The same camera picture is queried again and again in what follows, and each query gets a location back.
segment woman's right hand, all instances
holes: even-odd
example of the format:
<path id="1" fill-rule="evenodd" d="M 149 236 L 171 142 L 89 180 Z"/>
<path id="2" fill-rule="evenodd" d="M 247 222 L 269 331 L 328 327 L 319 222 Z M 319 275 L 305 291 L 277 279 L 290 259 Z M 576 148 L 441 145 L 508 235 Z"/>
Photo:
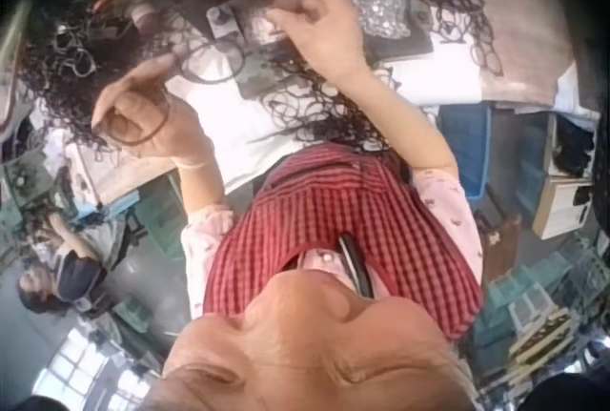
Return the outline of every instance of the woman's right hand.
<path id="1" fill-rule="evenodd" d="M 358 14 L 348 0 L 275 0 L 267 18 L 338 88 L 370 72 Z"/>
<path id="2" fill-rule="evenodd" d="M 214 147 L 196 111 L 165 92 L 165 80 L 176 61 L 173 53 L 145 61 L 107 86 L 95 103 L 91 126 L 138 156 L 171 157 L 185 165 L 213 159 Z"/>

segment red plaid apron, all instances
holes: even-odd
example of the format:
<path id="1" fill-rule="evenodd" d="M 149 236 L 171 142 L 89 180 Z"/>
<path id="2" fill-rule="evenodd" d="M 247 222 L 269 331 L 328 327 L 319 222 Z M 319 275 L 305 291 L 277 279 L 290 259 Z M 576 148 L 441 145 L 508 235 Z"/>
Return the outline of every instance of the red plaid apron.
<path id="1" fill-rule="evenodd" d="M 392 296 L 420 304 L 448 339 L 472 323 L 482 297 L 454 242 L 382 158 L 336 144 L 305 149 L 268 177 L 214 258 L 204 312 L 242 312 L 276 273 L 350 232 Z"/>

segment dark hair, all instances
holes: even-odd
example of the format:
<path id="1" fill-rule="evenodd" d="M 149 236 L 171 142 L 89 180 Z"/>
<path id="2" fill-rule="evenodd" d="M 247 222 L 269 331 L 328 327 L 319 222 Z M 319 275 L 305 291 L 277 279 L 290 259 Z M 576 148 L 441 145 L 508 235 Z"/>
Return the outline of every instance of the dark hair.
<path id="1" fill-rule="evenodd" d="M 32 395 L 12 408 L 11 411 L 69 411 L 69 407 L 61 401 L 49 397 Z"/>
<path id="2" fill-rule="evenodd" d="M 17 295 L 21 300 L 21 304 L 34 314 L 47 313 L 64 317 L 71 308 L 69 303 L 62 301 L 55 295 L 47 295 L 46 298 L 42 298 L 40 294 L 36 292 L 26 292 L 21 288 L 19 280 L 17 280 Z"/>

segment floor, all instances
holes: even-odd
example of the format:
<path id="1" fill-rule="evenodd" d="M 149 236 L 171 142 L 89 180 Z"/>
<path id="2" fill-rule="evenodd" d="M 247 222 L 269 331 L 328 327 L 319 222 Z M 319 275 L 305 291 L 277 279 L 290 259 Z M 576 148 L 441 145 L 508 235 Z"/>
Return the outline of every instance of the floor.
<path id="1" fill-rule="evenodd" d="M 524 123 L 545 120 L 544 114 L 514 115 L 507 111 L 494 111 L 490 152 L 489 182 L 508 211 L 519 211 L 514 188 L 519 176 L 519 128 Z M 247 209 L 252 199 L 250 185 L 230 196 L 238 212 Z M 490 209 L 484 199 L 480 208 Z M 558 249 L 565 237 L 542 241 L 529 230 L 531 219 L 523 220 L 519 239 L 518 264 L 531 264 L 548 257 Z M 114 273 L 114 278 L 126 293 L 139 299 L 153 312 L 150 334 L 166 346 L 171 346 L 175 335 L 189 322 L 184 262 L 163 258 L 151 241 L 131 249 L 130 256 Z"/>

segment workbench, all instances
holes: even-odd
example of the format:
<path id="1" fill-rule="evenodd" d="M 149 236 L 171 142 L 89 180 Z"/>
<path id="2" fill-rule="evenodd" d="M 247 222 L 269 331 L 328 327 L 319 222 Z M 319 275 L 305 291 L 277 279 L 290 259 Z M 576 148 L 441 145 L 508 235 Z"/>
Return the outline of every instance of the workbench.
<path id="1" fill-rule="evenodd" d="M 431 55 L 396 62 L 400 94 L 420 107 L 482 100 L 553 106 L 558 79 L 573 62 L 560 0 L 485 0 L 504 76 L 482 72 L 468 44 L 435 43 Z M 279 135 L 269 112 L 241 98 L 234 81 L 219 86 L 173 80 L 169 89 L 200 115 L 216 147 L 227 192 L 263 174 L 305 144 Z M 122 153 L 104 171 L 89 171 L 99 201 L 110 203 L 173 169 L 168 159 L 137 159 Z"/>

